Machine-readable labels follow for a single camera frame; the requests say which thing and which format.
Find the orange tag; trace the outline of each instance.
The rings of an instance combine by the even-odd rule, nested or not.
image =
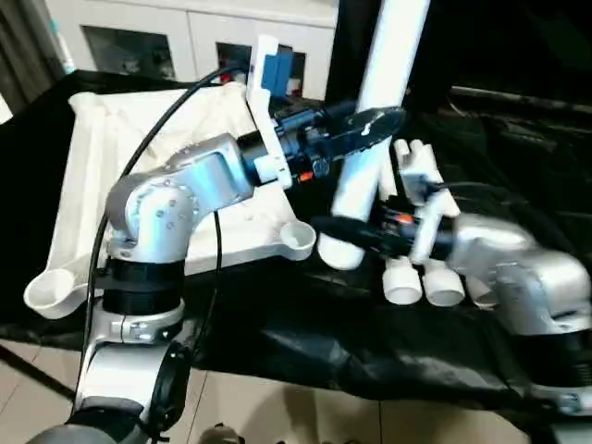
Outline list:
[[[300,182],[305,182],[307,180],[312,179],[315,176],[315,173],[313,171],[307,171],[305,173],[302,173],[299,177]]]
[[[395,220],[402,225],[411,225],[413,223],[413,216],[411,215],[397,215]]]

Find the white plastic tray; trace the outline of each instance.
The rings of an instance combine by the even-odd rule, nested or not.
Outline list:
[[[99,96],[83,92],[70,98],[76,122],[47,267],[25,289],[30,308],[45,317],[59,318],[83,302],[90,251],[106,196],[143,136],[182,93]],[[244,85],[229,83],[201,90],[167,122],[134,171],[162,165],[191,143],[224,132],[239,137],[252,130]],[[277,184],[261,187],[249,201],[222,210],[220,224],[223,266],[272,255],[303,260],[316,239],[313,229],[296,219]],[[216,231],[210,216],[191,237],[185,274],[215,266]]]

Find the tiled floor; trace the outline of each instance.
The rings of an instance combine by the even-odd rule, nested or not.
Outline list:
[[[74,387],[78,353],[2,344]],[[69,402],[0,363],[3,443],[23,444],[41,430],[63,422],[69,408]],[[525,435],[493,413],[419,401],[378,403],[329,390],[193,370],[185,412],[166,435],[171,444],[197,444],[206,428],[220,422],[234,427],[247,443],[256,444],[282,440],[286,444],[528,442]]]

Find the pvc elbow joint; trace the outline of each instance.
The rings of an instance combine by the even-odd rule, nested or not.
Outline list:
[[[387,301],[397,305],[411,305],[422,299],[422,284],[417,270],[407,257],[389,259],[382,275]]]
[[[464,299],[461,278],[446,263],[430,260],[425,264],[425,296],[436,307],[453,307]]]

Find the gray curtain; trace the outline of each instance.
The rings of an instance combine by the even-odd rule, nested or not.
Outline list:
[[[61,65],[39,15],[43,0],[0,0],[0,93],[17,113],[48,90]]]

